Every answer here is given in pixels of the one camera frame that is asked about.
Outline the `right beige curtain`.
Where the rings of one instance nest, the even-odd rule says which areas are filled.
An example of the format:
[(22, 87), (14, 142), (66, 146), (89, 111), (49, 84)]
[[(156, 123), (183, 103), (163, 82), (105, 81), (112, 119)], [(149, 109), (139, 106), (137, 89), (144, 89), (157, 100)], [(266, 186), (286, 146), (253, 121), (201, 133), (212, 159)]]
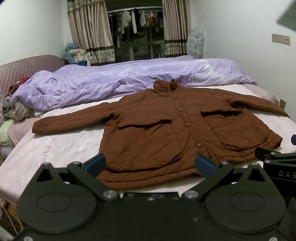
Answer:
[(187, 55), (189, 35), (188, 4), (184, 0), (164, 0), (165, 57)]

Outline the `purple duvet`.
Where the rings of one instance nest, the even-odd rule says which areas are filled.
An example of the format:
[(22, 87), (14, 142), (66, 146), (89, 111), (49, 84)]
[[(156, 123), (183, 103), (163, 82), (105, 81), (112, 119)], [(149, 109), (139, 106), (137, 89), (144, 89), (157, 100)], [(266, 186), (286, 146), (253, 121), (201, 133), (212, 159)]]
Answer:
[(103, 66), (66, 65), (35, 73), (10, 99), (40, 111), (88, 103), (152, 88), (156, 80), (177, 80), (182, 86), (255, 84), (239, 65), (224, 58), (196, 59), (190, 55), (128, 61)]

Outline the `beige curtain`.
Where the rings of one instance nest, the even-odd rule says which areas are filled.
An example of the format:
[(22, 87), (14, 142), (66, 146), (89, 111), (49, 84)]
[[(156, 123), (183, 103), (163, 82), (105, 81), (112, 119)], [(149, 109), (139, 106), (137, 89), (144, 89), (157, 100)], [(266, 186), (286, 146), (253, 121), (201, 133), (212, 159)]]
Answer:
[(105, 1), (67, 1), (67, 15), (72, 40), (86, 55), (91, 66), (115, 62)]
[(189, 35), (188, 4), (184, 0), (164, 0), (165, 57), (187, 55)]

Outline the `mauve quilted headboard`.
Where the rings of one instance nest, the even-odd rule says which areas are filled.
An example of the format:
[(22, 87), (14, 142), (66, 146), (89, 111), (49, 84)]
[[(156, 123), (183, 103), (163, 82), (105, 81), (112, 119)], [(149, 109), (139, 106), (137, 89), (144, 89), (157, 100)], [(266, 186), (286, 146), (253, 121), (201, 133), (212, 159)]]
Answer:
[(55, 55), (29, 57), (1, 65), (1, 103), (9, 87), (21, 77), (32, 77), (41, 70), (54, 72), (63, 66), (64, 61)]

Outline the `beige wall socket panel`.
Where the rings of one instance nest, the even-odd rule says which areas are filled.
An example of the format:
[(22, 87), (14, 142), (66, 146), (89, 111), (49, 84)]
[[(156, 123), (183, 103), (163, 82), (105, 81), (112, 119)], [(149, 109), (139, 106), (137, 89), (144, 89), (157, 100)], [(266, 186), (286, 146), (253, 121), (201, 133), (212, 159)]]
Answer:
[(290, 36), (271, 34), (272, 42), (290, 46)]

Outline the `hanging clothes on rack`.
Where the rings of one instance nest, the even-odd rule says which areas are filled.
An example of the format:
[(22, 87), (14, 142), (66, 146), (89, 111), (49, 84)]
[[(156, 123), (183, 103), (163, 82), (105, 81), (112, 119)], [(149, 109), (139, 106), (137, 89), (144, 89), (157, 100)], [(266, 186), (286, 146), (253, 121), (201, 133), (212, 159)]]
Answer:
[(107, 12), (114, 47), (140, 42), (164, 42), (164, 15), (161, 6), (116, 9)]

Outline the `brown padded jacket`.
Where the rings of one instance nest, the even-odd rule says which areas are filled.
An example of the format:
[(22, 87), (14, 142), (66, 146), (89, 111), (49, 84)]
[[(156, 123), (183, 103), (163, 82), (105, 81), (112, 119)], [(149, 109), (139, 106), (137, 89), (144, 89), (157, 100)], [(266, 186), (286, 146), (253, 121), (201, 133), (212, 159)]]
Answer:
[(196, 175), (197, 154), (240, 164), (253, 160), (258, 147), (278, 148), (281, 136), (253, 109), (285, 115), (259, 97), (157, 80), (152, 89), (117, 102), (42, 118), (32, 131), (50, 135), (105, 121), (99, 151), (106, 167), (97, 179), (112, 189), (127, 190)]

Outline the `blue plush toy pile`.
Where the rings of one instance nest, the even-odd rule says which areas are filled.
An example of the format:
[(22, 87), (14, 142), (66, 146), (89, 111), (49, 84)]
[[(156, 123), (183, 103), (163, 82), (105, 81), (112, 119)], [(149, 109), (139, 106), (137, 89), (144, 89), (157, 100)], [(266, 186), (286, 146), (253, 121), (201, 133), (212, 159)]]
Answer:
[(84, 49), (80, 49), (74, 43), (68, 43), (65, 52), (61, 57), (65, 64), (76, 64), (81, 66), (91, 66), (87, 53)]

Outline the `left beige curtain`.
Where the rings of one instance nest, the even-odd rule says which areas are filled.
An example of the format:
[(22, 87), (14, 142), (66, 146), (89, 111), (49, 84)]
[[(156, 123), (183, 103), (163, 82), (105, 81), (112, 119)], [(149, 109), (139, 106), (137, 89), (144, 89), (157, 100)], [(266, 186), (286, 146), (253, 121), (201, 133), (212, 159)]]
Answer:
[(105, 1), (67, 1), (67, 15), (72, 40), (86, 55), (91, 66), (115, 62)]

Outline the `pink printed bed blanket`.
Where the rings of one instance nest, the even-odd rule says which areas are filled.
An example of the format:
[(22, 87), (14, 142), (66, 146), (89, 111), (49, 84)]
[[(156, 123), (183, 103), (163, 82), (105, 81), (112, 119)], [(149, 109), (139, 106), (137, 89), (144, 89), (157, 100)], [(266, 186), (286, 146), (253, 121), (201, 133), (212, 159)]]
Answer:
[[(257, 96), (243, 85), (231, 84), (223, 86), (208, 86), (205, 88), (223, 89), (245, 95)], [(99, 102), (81, 104), (64, 109), (56, 109), (45, 116), (72, 113), (104, 102), (119, 101), (116, 97)], [(271, 130), (283, 138), (280, 148), (282, 153), (292, 153), (295, 146), (291, 144), (291, 136), (295, 134), (295, 122), (285, 116), (279, 116), (263, 111), (251, 110)], [(29, 131), (12, 150), (1, 165), (1, 199), (16, 206), (18, 198), (25, 187), (44, 162), (51, 163), (55, 168), (66, 167), (73, 161), (85, 162), (98, 153), (104, 132), (104, 124), (98, 124), (62, 133), (60, 135), (37, 136)], [(131, 192), (178, 192), (179, 195), (203, 180), (202, 177), (192, 176), (177, 181), (151, 186)]]

